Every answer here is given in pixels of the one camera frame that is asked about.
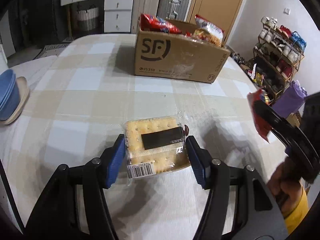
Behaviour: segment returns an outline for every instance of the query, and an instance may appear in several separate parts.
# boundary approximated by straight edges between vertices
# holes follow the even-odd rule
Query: suitcase
[[[184,21],[189,0],[160,0],[157,16],[162,19]]]
[[[156,15],[159,0],[133,0],[132,17],[131,17],[131,33],[137,33],[140,15],[142,13]]]

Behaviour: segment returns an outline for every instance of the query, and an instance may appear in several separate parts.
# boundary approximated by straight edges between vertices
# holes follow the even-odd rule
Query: barcode
[[[152,162],[128,165],[127,170],[128,170],[128,177],[130,179],[156,174],[156,171]]]

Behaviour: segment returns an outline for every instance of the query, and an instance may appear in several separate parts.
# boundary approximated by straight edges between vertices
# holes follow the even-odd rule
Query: person
[[[276,168],[267,183],[267,187],[274,197],[276,197],[281,190],[289,196],[282,205],[281,212],[288,233],[291,234],[309,211],[308,199],[301,182],[283,180],[283,173],[284,162]]]

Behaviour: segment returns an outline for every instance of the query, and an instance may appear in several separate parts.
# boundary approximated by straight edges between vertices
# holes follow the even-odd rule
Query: screw
[[[99,164],[100,163],[100,158],[93,158],[92,160],[91,160],[91,162],[93,163],[93,164]]]
[[[251,166],[250,164],[246,166],[248,171],[254,171],[254,167]]]
[[[212,164],[214,165],[220,165],[221,164],[221,161],[219,159],[213,159],[212,160]]]
[[[60,164],[60,165],[58,166],[58,168],[59,168],[60,171],[64,171],[64,170],[67,168],[67,165],[65,165],[65,164]]]

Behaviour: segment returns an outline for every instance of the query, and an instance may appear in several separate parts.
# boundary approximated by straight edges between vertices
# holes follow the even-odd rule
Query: blue bowl
[[[12,69],[7,69],[0,75],[0,108],[8,95],[9,91],[13,88],[16,74]]]
[[[3,106],[0,108],[0,120],[5,121],[7,120],[13,112],[17,109],[17,106],[20,103],[20,95],[19,95],[19,88],[14,81],[13,89],[11,90],[11,93],[9,93],[9,96],[7,97],[7,100],[4,102]]]

